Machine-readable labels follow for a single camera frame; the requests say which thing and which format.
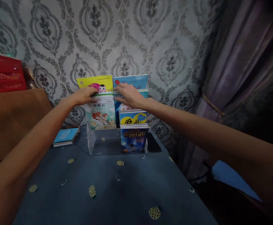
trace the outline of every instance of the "blue tablecloth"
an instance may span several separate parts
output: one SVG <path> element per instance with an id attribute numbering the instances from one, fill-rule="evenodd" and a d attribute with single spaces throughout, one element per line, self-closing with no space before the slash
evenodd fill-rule
<path id="1" fill-rule="evenodd" d="M 217 224 L 163 146 L 143 159 L 137 153 L 90 156 L 85 142 L 80 137 L 48 150 L 28 186 L 38 189 L 27 188 L 14 224 Z M 157 220 L 149 215 L 154 206 L 161 211 Z"/>

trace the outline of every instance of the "yellow book cover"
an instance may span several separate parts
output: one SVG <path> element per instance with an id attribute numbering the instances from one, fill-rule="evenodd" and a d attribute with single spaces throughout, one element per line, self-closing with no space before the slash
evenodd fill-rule
<path id="1" fill-rule="evenodd" d="M 94 87 L 101 92 L 113 92 L 113 82 L 111 75 L 77 78 L 79 88 Z"/>

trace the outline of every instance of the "damask wallpaper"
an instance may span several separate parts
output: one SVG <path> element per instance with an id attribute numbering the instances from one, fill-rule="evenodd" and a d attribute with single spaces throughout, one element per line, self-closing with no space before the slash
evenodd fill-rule
<path id="1" fill-rule="evenodd" d="M 149 74 L 149 95 L 191 111 L 216 33 L 216 0 L 0 0 L 0 50 L 33 71 L 53 106 L 76 78 Z M 65 126 L 85 124 L 76 107 Z M 149 116 L 170 146 L 172 128 Z"/>

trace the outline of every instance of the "stack of books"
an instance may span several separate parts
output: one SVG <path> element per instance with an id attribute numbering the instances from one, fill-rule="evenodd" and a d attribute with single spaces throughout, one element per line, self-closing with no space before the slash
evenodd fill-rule
<path id="1" fill-rule="evenodd" d="M 111 75 L 98 77 L 78 78 L 79 88 L 94 87 L 98 94 L 92 95 L 97 103 L 88 103 L 83 106 L 86 118 L 92 130 L 121 129 L 122 152 L 144 152 L 149 126 L 147 112 L 133 109 L 128 105 L 114 100 L 122 97 L 119 92 L 114 92 L 120 83 L 132 84 L 145 98 L 148 97 L 148 75 L 135 75 L 126 77 L 112 77 Z"/>
<path id="2" fill-rule="evenodd" d="M 120 128 L 122 152 L 145 151 L 149 126 L 147 112 L 139 109 L 120 110 Z"/>
<path id="3" fill-rule="evenodd" d="M 146 89 L 147 81 L 148 81 L 147 74 L 127 76 L 127 77 L 114 77 L 113 87 L 116 88 L 120 83 L 132 84 L 142 96 L 147 98 L 149 94 L 149 90 Z M 122 95 L 119 92 L 114 92 L 114 97 L 121 98 Z M 120 128 L 120 119 L 119 119 L 120 110 L 131 110 L 133 108 L 131 108 L 128 105 L 125 105 L 124 103 L 118 102 L 116 100 L 114 101 L 114 107 L 115 107 L 115 117 L 116 117 L 117 128 Z"/>
<path id="4" fill-rule="evenodd" d="M 84 77 L 76 80 L 79 88 L 94 87 L 99 92 L 91 96 L 97 103 L 81 106 L 86 112 L 91 129 L 116 129 L 112 76 Z"/>
<path id="5" fill-rule="evenodd" d="M 69 127 L 67 129 L 60 130 L 53 142 L 53 146 L 58 147 L 58 146 L 73 144 L 74 139 L 78 132 L 79 132 L 79 126 Z"/>

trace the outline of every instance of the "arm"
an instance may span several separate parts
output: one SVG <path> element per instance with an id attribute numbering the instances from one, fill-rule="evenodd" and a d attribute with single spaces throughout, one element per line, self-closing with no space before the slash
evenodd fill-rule
<path id="1" fill-rule="evenodd" d="M 222 124 L 166 106 L 152 98 L 145 99 L 128 84 L 118 90 L 117 98 L 133 108 L 146 110 L 165 121 L 195 145 L 216 155 L 234 168 L 259 195 L 264 203 L 273 206 L 273 145 Z"/>
<path id="2" fill-rule="evenodd" d="M 71 110 L 94 102 L 90 96 L 97 92 L 87 87 L 62 99 L 0 163 L 0 224 L 12 222 L 31 175 Z"/>

